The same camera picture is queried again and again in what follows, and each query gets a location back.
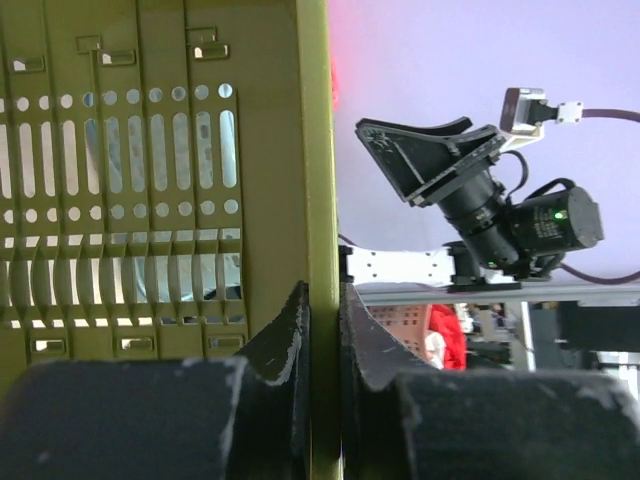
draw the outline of oblong slot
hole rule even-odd
[[[144,271],[144,257],[133,258],[133,268],[136,279],[136,303],[147,303],[145,287],[146,276]]]
[[[49,266],[49,291],[51,292],[51,305],[58,305],[58,299],[56,298],[55,279],[53,276],[53,260],[47,261]]]
[[[53,286],[58,305],[73,304],[73,282],[71,280],[69,263],[68,260],[62,258],[54,260]]]
[[[78,296],[78,261],[76,259],[69,260],[69,269],[71,274],[71,302],[73,305],[80,305],[80,297]]]
[[[124,302],[124,291],[122,285],[122,268],[121,268],[120,258],[112,258],[111,262],[113,265],[113,281],[114,281],[114,294],[115,294],[115,302],[119,305],[123,305]]]
[[[11,198],[11,169],[6,125],[0,125],[0,187],[2,196]]]
[[[131,165],[131,185],[136,192],[143,192],[145,187],[144,150],[142,147],[142,119],[133,116],[128,120],[129,130],[129,163]]]
[[[220,113],[220,154],[222,157],[222,183],[227,188],[238,183],[236,159],[236,127],[233,112]]]
[[[151,117],[151,154],[153,156],[154,185],[161,192],[167,189],[167,146],[164,136],[164,117]]]
[[[22,164],[22,189],[24,194],[33,198],[35,195],[35,176],[33,172],[33,138],[31,125],[23,123],[19,129],[20,135],[20,160]]]
[[[198,144],[198,167],[200,186],[213,187],[213,143],[211,138],[211,116],[207,112],[196,115]]]
[[[225,240],[238,240],[240,239],[240,229],[239,228],[223,228],[222,238],[224,238]]]
[[[44,307],[51,305],[51,290],[49,289],[49,263],[47,260],[37,259],[31,264],[31,296],[34,305]]]
[[[93,277],[93,303],[95,305],[102,304],[102,297],[100,295],[100,259],[91,259],[91,273]]]
[[[107,156],[109,158],[109,188],[113,193],[122,192],[122,159],[120,158],[120,123],[110,117],[105,121]]]
[[[29,288],[29,305],[35,305],[36,302],[33,300],[33,262],[31,260],[27,260],[27,286]]]
[[[238,287],[242,281],[240,272],[240,254],[225,253],[224,258],[224,286],[227,290],[226,297],[233,299],[238,297]]]
[[[169,257],[161,255],[155,258],[158,301],[169,302]]]
[[[97,163],[100,159],[98,155],[98,136],[96,131],[96,121],[92,118],[84,122],[84,148],[87,152],[87,187],[89,193],[98,195],[100,193],[100,174]]]
[[[176,182],[180,190],[187,190],[191,187],[191,165],[189,165],[189,122],[184,113],[177,113],[173,117],[173,147]]]
[[[76,149],[76,125],[67,120],[62,124],[62,139],[64,142],[64,165],[67,178],[67,193],[78,193],[78,151]]]
[[[209,348],[216,349],[238,349],[242,346],[242,337],[239,335],[228,335],[220,337],[209,337]]]
[[[64,340],[35,340],[32,345],[32,350],[37,353],[64,353],[65,344]]]
[[[56,171],[53,166],[53,138],[51,136],[51,122],[40,125],[42,139],[42,167],[44,168],[44,191],[50,197],[56,195]]]
[[[136,302],[136,271],[133,258],[120,258],[120,284],[122,285],[123,303],[130,305]]]
[[[200,255],[200,272],[202,273],[202,296],[205,300],[213,300],[216,292],[216,256],[213,253]]]
[[[123,338],[120,340],[120,348],[122,350],[150,352],[153,350],[153,338],[151,337]]]
[[[193,299],[191,255],[178,255],[178,272],[180,275],[180,292],[182,298]]]

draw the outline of round hole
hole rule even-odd
[[[167,215],[169,215],[169,205],[167,205],[166,203],[159,203],[158,205],[156,205],[156,213],[160,217],[166,217]]]
[[[139,203],[133,207],[133,214],[138,218],[144,218],[147,216],[147,206],[144,203]]]
[[[82,104],[85,107],[93,107],[93,93],[88,92],[82,96]]]
[[[120,220],[124,217],[124,207],[122,205],[114,205],[111,207],[111,216],[116,220]]]
[[[198,85],[196,87],[195,94],[198,100],[204,100],[209,96],[209,87],[206,85]]]
[[[228,83],[223,83],[218,87],[218,95],[222,98],[229,98],[233,94],[233,87]]]
[[[127,102],[134,104],[140,101],[140,92],[135,88],[127,92]]]
[[[33,208],[27,210],[24,216],[29,223],[34,223],[36,220],[38,220],[38,212],[36,212]]]
[[[71,105],[73,105],[73,97],[69,94],[63,95],[60,97],[60,105],[62,105],[62,108],[71,108]]]
[[[100,220],[100,218],[102,217],[102,208],[100,208],[98,205],[91,207],[91,210],[89,210],[89,215],[94,220]]]
[[[178,212],[180,212],[180,215],[182,216],[186,217],[187,215],[191,215],[192,210],[193,207],[189,202],[182,202],[180,205],[178,205]]]
[[[152,88],[149,91],[149,100],[154,103],[162,100],[162,90],[160,90],[159,88]]]
[[[238,211],[238,202],[235,200],[227,200],[224,202],[224,211],[229,214],[236,213]]]
[[[69,209],[69,218],[74,222],[80,220],[80,209],[78,207],[71,207]]]
[[[200,210],[202,210],[202,213],[205,215],[213,215],[213,212],[216,211],[216,206],[211,200],[205,200],[200,204]]]
[[[118,101],[118,94],[113,90],[109,90],[104,95],[102,95],[102,99],[107,105],[115,105],[115,103]]]
[[[29,108],[29,100],[25,97],[21,97],[16,102],[16,106],[18,107],[18,110],[24,112]]]
[[[185,98],[187,98],[187,91],[182,87],[176,87],[171,91],[171,97],[176,102],[181,102]]]

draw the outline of black camera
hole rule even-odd
[[[363,119],[356,134],[402,201],[437,204],[485,269],[516,280],[548,279],[565,253],[604,238],[598,204],[569,179],[555,179],[512,204],[489,169],[502,154],[515,154],[523,165],[517,189],[527,180],[526,160],[519,152],[501,153],[506,138],[497,127],[471,127],[466,117],[435,128]]]

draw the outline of perforated metal panel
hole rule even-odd
[[[0,4],[0,396],[41,360],[231,354],[299,280],[333,321],[326,24],[301,40],[298,8]]]
[[[369,313],[406,349],[418,357],[424,356],[424,339],[429,325],[429,305],[369,307]]]

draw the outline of red fabric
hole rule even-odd
[[[455,312],[446,305],[431,305],[429,330],[442,335],[447,345],[444,353],[444,368],[465,370],[467,368],[467,341]]]

